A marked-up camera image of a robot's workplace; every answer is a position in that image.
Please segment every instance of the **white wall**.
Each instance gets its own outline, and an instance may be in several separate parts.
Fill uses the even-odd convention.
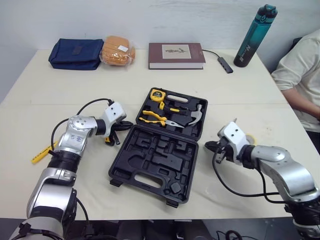
[[[35,49],[59,38],[196,41],[206,49],[237,49],[266,0],[1,0],[1,82],[16,78]],[[320,29],[319,0],[269,0],[278,16],[258,49],[269,70],[292,39]],[[12,63],[8,69],[6,61]]]

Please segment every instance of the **water bottle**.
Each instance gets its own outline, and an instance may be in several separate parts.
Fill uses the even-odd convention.
[[[234,65],[242,68],[248,65],[277,14],[278,11],[275,6],[266,4],[259,8],[233,60]]]

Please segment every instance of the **tabletop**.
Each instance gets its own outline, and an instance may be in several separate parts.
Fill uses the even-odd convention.
[[[289,216],[282,204],[263,197],[243,198],[228,192],[216,177],[213,153],[204,148],[218,140],[217,132],[237,118],[241,129],[257,144],[280,146],[303,164],[320,183],[320,156],[268,71],[255,55],[245,68],[232,64],[235,50],[217,50],[234,70],[226,74],[214,55],[204,53],[203,70],[149,70],[148,51],[137,50],[128,67],[101,64],[95,71],[53,69],[49,50],[39,50],[0,105],[0,217],[25,218],[28,199],[50,155],[39,163],[31,159],[50,143],[53,127],[90,100],[111,98],[120,102],[126,120],[136,115],[150,88],[159,87],[208,100],[205,123],[189,201],[173,208],[162,197],[123,184],[109,184],[108,170],[120,146],[107,146],[101,137],[88,140],[78,167],[74,188],[92,220],[224,219]],[[107,105],[92,104],[85,116],[99,117]],[[65,130],[60,127],[56,137]],[[123,143],[127,132],[120,132]],[[218,170],[225,182],[242,193],[262,192],[259,174],[224,161]],[[267,190],[275,191],[267,178]],[[82,211],[77,219],[84,219]]]

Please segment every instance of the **open tool case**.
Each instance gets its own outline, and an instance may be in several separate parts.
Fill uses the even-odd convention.
[[[165,93],[163,109],[160,109],[159,102],[151,99],[151,94],[157,93]],[[197,123],[188,125],[195,120],[190,113],[197,111],[198,105],[202,107],[202,116]],[[207,105],[208,101],[205,99],[152,88],[138,113],[137,124],[131,128],[109,170],[112,178],[110,184],[119,187],[126,183],[158,194],[166,198],[166,204],[175,208],[179,203],[186,203],[196,165],[197,141],[202,134]],[[171,111],[169,108],[179,109],[181,112]],[[184,128],[145,122],[141,118],[147,121],[156,121],[157,118],[145,115],[143,111],[167,117]],[[138,177],[156,182],[158,187],[147,184],[146,181],[138,181]]]

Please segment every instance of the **yellow pliers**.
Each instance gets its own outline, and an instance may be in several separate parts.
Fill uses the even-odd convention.
[[[184,126],[179,125],[178,123],[176,123],[175,121],[171,121],[168,120],[165,116],[159,116],[159,114],[156,114],[153,111],[147,111],[147,110],[143,110],[142,113],[144,115],[151,115],[154,116],[157,120],[156,121],[150,121],[150,120],[146,120],[143,117],[139,117],[139,119],[141,121],[144,121],[146,123],[150,123],[150,124],[161,124],[162,127],[164,127],[166,124],[170,125],[170,126],[174,126],[177,128],[184,128]]]

